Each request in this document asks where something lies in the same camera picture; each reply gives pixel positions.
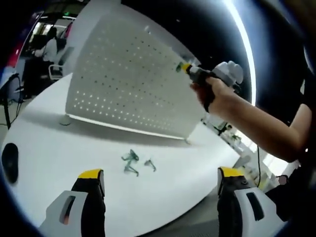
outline window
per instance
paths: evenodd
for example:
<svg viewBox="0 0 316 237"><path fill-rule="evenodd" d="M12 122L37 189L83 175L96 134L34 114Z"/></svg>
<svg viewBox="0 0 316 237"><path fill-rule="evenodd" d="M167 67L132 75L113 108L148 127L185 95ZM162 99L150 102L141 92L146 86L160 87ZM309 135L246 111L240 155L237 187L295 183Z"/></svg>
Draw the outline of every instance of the window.
<svg viewBox="0 0 316 237"><path fill-rule="evenodd" d="M288 165L286 161L276 158L270 154L264 158L263 163L275 176L280 176Z"/></svg>
<svg viewBox="0 0 316 237"><path fill-rule="evenodd" d="M241 142L248 147L252 152L257 152L257 144L254 143L252 140L250 140L250 138L248 138L245 134L243 134L240 131L236 132L236 135L238 137L241 137Z"/></svg>

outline black sleeve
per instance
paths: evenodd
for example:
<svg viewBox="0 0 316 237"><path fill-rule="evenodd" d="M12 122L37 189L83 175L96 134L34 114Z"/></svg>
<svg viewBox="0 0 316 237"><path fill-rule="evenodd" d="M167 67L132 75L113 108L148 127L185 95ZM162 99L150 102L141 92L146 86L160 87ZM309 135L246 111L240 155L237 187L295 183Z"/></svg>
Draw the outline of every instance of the black sleeve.
<svg viewBox="0 0 316 237"><path fill-rule="evenodd" d="M311 110L316 108L316 77L309 69L305 75L303 104L307 105Z"/></svg>

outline dark ceiling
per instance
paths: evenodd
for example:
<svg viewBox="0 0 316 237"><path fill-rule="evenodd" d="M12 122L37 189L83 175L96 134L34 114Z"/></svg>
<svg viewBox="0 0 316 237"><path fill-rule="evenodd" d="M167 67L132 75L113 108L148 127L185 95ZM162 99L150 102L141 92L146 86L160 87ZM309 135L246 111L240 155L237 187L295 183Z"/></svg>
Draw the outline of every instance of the dark ceiling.
<svg viewBox="0 0 316 237"><path fill-rule="evenodd" d="M289 24L262 1L233 1L242 18L256 69L256 105L285 123L301 101L303 44ZM250 101L247 55L239 30L223 1L122 0L167 29L202 63L212 68L233 60L245 70L242 97Z"/></svg>

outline white shirt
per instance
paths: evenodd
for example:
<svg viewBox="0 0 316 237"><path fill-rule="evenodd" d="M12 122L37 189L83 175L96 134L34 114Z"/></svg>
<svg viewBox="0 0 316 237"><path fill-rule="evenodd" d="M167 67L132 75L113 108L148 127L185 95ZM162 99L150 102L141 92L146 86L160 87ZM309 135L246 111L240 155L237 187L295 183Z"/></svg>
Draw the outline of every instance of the white shirt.
<svg viewBox="0 0 316 237"><path fill-rule="evenodd" d="M57 41L55 38L47 42L42 49L35 51L36 57L43 57L43 61L54 62L57 56Z"/></svg>

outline desk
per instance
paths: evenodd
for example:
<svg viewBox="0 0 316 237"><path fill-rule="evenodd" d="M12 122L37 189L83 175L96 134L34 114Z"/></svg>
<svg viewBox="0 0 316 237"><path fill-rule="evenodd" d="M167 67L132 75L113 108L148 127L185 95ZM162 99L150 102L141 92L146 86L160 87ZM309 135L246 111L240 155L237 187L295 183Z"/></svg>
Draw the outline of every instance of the desk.
<svg viewBox="0 0 316 237"><path fill-rule="evenodd" d="M4 140L19 148L19 179L10 187L31 222L69 190L85 170L104 170L106 235L134 237L153 231L198 204L217 185L217 168L232 167L239 155L198 124L184 141L137 134L83 121L61 126L71 74L36 97ZM140 175L125 174L120 158L133 149ZM157 171L144 166L152 158Z"/></svg>

